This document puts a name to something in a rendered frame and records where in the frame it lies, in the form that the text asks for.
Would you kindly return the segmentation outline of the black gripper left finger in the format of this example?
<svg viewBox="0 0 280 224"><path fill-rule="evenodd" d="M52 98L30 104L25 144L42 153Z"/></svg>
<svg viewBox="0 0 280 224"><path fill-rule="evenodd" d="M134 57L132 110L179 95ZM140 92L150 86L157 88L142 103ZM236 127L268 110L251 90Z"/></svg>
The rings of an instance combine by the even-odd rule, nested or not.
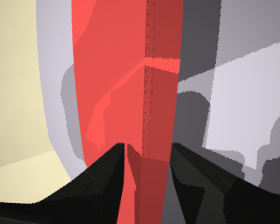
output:
<svg viewBox="0 0 280 224"><path fill-rule="evenodd" d="M0 202L0 224L117 224L125 144L116 143L72 181L36 203Z"/></svg>

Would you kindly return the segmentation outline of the red rectangular slab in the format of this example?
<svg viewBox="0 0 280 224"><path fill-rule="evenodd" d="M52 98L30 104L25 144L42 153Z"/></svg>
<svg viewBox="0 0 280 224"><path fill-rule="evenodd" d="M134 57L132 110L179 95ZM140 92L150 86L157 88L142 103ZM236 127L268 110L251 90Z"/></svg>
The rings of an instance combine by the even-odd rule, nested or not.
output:
<svg viewBox="0 0 280 224"><path fill-rule="evenodd" d="M84 161L125 144L117 224L161 224L184 0L71 0Z"/></svg>

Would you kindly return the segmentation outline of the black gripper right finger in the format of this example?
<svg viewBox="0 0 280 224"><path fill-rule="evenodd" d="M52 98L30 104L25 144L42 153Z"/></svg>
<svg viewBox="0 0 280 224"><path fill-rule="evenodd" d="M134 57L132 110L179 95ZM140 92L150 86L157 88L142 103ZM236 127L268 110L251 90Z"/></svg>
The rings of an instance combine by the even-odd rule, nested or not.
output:
<svg viewBox="0 0 280 224"><path fill-rule="evenodd" d="M186 224L280 224L280 194L222 169L179 143L170 166Z"/></svg>

